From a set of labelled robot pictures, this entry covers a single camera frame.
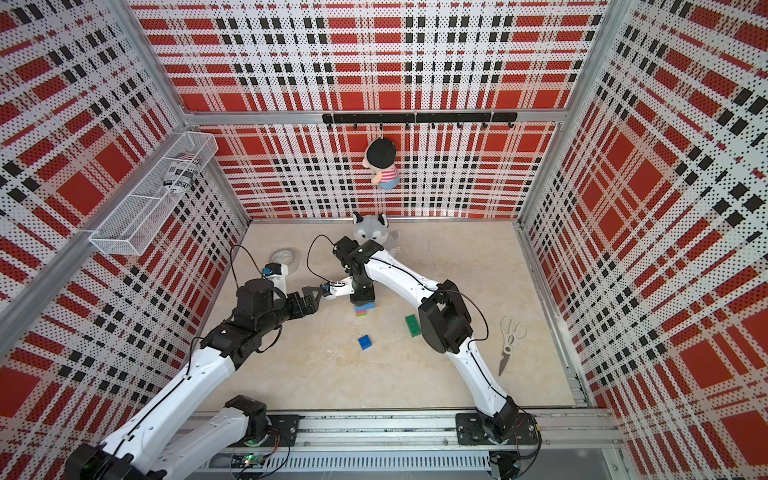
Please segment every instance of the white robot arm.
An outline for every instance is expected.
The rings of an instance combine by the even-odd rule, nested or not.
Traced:
[[[322,297],[349,296],[364,304],[375,298],[373,283],[397,292],[419,312],[424,340],[446,354],[472,392],[483,429],[503,443],[518,418],[518,407],[495,381],[475,345],[471,318],[462,294],[446,280],[420,276],[370,240],[362,246],[347,237],[334,244],[334,255],[349,276],[303,294],[286,294],[287,266],[270,263],[264,278],[249,280],[237,291],[232,316],[200,341],[190,363],[128,422],[98,446],[81,445],[68,458],[71,480],[181,480],[227,445],[263,439],[268,431],[266,406],[238,396],[207,424],[172,445],[168,442],[202,401],[248,356],[261,353],[262,337],[282,329],[289,319],[315,313]]]

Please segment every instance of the doll's black hat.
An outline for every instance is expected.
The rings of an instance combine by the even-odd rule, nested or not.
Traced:
[[[368,146],[366,158],[376,168],[391,167],[395,163],[395,142],[388,138],[378,138]]]

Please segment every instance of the stuffed doll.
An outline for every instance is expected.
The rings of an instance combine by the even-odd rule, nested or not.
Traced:
[[[353,234],[358,244],[363,245],[368,240],[373,240],[392,255],[400,252],[400,247],[397,246],[400,232],[389,231],[389,220],[387,220],[386,214],[365,216],[357,212],[353,212],[353,214],[355,215]]]
[[[373,172],[371,183],[384,190],[391,190],[400,183],[400,176],[395,165],[395,142],[388,138],[374,140],[362,158],[362,165]]]

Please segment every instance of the plaid wall panel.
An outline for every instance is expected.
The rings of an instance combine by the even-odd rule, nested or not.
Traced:
[[[554,133],[554,124],[512,129],[480,124],[340,127],[204,127],[216,159],[252,218],[391,215],[515,218]],[[380,135],[397,146],[400,184],[371,185],[362,166]]]
[[[0,309],[173,130],[101,2],[0,7]]]
[[[2,360],[0,478],[62,478],[72,449],[184,363],[244,232],[205,173],[195,183],[144,255],[93,255]]]
[[[646,478],[768,475],[768,2],[634,2],[527,225]]]
[[[191,111],[561,108],[607,4],[129,3]]]

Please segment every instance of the green lego block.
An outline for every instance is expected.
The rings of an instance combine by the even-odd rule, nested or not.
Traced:
[[[419,321],[416,319],[416,315],[408,315],[406,317],[406,324],[408,325],[408,330],[411,332],[411,337],[422,334],[422,328],[419,326]]]

